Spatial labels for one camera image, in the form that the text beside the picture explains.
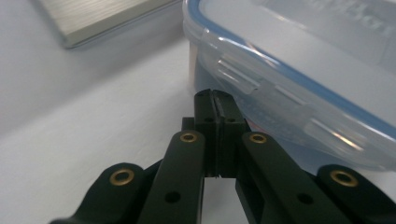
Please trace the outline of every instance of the clear plastic container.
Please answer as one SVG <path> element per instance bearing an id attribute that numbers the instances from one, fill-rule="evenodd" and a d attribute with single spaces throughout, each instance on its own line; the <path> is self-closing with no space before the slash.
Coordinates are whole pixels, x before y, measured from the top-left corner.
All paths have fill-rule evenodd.
<path id="1" fill-rule="evenodd" d="M 396 4 L 189 0 L 197 91 L 233 94 L 281 145 L 396 170 Z"/>

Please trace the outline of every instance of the container lid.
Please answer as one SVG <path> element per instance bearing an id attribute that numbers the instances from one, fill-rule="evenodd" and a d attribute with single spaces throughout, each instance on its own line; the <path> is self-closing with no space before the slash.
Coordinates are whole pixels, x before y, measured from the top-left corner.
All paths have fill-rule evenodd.
<path id="1" fill-rule="evenodd" d="M 396 158 L 394 2 L 189 0 L 183 9 L 191 42 L 265 63 L 390 141 Z"/>

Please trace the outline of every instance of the brass screw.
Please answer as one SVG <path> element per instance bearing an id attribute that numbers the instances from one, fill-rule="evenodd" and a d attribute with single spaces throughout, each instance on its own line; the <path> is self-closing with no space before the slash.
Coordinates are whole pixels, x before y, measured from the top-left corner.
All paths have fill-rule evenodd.
<path id="1" fill-rule="evenodd" d="M 120 175 L 126 175 L 126 178 L 119 179 Z M 130 169 L 119 169 L 110 177 L 110 183 L 114 186 L 123 186 L 129 184 L 134 179 L 134 172 Z"/>
<path id="2" fill-rule="evenodd" d="M 198 136 L 194 133 L 183 133 L 180 136 L 180 140 L 187 143 L 195 142 L 197 139 Z"/>
<path id="3" fill-rule="evenodd" d="M 359 185 L 358 179 L 356 179 L 355 176 L 345 171 L 340 171 L 340 170 L 331 171 L 330 177 L 332 178 L 333 181 L 345 187 L 355 188 L 356 186 Z"/>
<path id="4" fill-rule="evenodd" d="M 254 133 L 251 134 L 249 137 L 250 141 L 254 142 L 254 143 L 258 143 L 258 144 L 263 144 L 267 142 L 267 138 L 259 133 Z"/>

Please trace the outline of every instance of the blue rim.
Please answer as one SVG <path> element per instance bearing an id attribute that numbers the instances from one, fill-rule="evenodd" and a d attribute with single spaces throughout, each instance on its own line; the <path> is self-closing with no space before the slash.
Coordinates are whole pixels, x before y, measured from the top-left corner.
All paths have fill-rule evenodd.
<path id="1" fill-rule="evenodd" d="M 189 11 L 191 18 L 194 21 L 196 21 L 197 23 L 208 29 L 210 32 L 216 33 L 218 36 L 231 39 L 232 41 L 235 41 L 243 46 L 247 45 L 247 42 L 243 38 L 223 29 L 219 25 L 215 24 L 213 21 L 207 19 L 199 10 L 200 0 L 187 0 L 186 2 L 187 2 L 187 10 Z M 353 115 L 354 118 L 363 121 L 365 124 L 376 129 L 377 131 L 384 133 L 387 136 L 390 136 L 392 139 L 396 139 L 396 128 L 389 125 L 384 120 L 379 119 L 378 117 L 368 113 L 359 106 L 354 105 L 353 103 L 349 102 L 348 100 L 341 97 L 337 93 L 328 90 L 327 88 L 320 85 L 316 81 L 310 79 L 304 74 L 289 67 L 285 63 L 282 63 L 280 60 L 271 56 L 264 50 L 260 48 L 256 48 L 255 50 L 258 50 L 260 54 L 265 55 L 267 58 L 271 59 L 271 61 L 276 62 L 277 67 L 275 68 L 275 70 L 278 71 L 280 74 L 282 74 L 284 77 L 287 77 L 293 82 L 298 83 L 302 87 L 312 91 L 315 95 L 326 100 L 332 105 L 337 106 L 347 114 Z M 251 51 L 248 51 L 247 53 L 251 57 L 262 59 L 262 57 Z"/>

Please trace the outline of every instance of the white table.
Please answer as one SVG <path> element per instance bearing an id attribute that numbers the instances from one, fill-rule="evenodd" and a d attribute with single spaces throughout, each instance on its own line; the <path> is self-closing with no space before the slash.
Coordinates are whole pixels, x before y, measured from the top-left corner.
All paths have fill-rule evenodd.
<path id="1" fill-rule="evenodd" d="M 159 14 L 66 50 L 33 1 L 2 2 L 0 223 L 69 217 L 107 167 L 163 157 L 193 116 L 181 20 Z M 247 223 L 233 180 L 206 180 L 203 223 Z"/>

